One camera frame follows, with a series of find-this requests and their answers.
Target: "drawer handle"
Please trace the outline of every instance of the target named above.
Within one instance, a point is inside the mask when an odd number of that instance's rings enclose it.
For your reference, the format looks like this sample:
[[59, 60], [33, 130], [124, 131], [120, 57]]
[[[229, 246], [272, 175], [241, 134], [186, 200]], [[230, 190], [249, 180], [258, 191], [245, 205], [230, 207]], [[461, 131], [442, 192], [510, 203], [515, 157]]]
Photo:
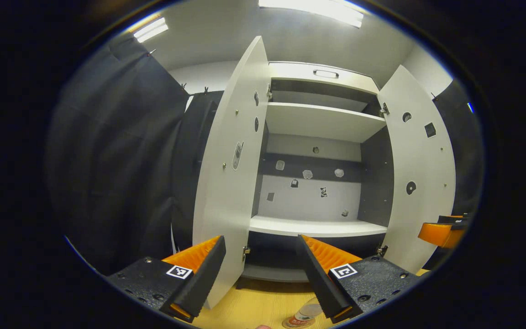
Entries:
[[336, 72], [324, 71], [323, 69], [314, 69], [314, 74], [319, 76], [319, 77], [332, 78], [332, 79], [338, 79], [338, 77], [340, 77], [340, 74], [338, 74]]

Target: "cabinet shelf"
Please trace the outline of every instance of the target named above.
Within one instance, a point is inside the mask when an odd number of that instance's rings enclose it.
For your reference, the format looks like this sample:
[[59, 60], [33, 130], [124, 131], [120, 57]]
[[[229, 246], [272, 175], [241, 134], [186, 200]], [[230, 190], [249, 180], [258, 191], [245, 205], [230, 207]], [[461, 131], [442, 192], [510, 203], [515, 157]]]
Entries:
[[343, 238], [386, 233], [387, 228], [354, 218], [346, 221], [318, 221], [256, 215], [251, 218], [249, 231], [291, 237], [303, 234], [316, 238]]
[[267, 106], [270, 133], [320, 137], [364, 143], [386, 125], [374, 115], [327, 106], [270, 102]]

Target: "circular hole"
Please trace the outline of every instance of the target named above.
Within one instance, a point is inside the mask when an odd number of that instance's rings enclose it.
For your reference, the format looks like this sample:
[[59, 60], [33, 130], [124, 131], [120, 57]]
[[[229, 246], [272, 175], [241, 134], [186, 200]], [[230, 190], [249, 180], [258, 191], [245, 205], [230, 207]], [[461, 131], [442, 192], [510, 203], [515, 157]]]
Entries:
[[411, 120], [411, 113], [409, 113], [409, 112], [405, 112], [405, 113], [403, 114], [403, 122], [407, 122], [407, 121], [409, 121], [409, 120]]

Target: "door hinge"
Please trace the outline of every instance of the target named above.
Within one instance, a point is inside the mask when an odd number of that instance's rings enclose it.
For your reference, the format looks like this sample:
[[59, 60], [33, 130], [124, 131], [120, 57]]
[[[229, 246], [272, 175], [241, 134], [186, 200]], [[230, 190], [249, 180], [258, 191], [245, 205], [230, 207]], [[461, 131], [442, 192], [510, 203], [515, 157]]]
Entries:
[[390, 114], [389, 109], [387, 108], [387, 103], [383, 103], [383, 108], [380, 109], [380, 112], [383, 114]]
[[248, 246], [244, 246], [242, 248], [242, 261], [244, 262], [245, 261], [245, 257], [247, 256], [247, 254], [250, 254], [251, 253], [251, 248], [249, 248]]
[[271, 94], [271, 84], [267, 84], [267, 100], [271, 100], [273, 98], [273, 94]]
[[378, 248], [376, 248], [376, 253], [379, 256], [384, 257], [384, 254], [386, 254], [388, 248], [389, 248], [389, 246], [378, 247]]

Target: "white wall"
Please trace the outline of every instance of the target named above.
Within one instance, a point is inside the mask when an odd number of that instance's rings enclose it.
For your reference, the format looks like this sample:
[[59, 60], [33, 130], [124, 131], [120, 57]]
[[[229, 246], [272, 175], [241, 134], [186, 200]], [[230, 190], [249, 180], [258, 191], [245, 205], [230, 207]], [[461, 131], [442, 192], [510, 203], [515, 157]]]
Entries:
[[204, 87], [208, 87], [208, 91], [221, 91], [225, 90], [237, 63], [229, 61], [192, 65], [173, 69], [169, 73], [178, 83], [186, 83], [184, 89], [190, 95], [203, 92]]
[[449, 86], [453, 80], [446, 69], [418, 44], [413, 46], [403, 66], [419, 81], [422, 88], [433, 99]]

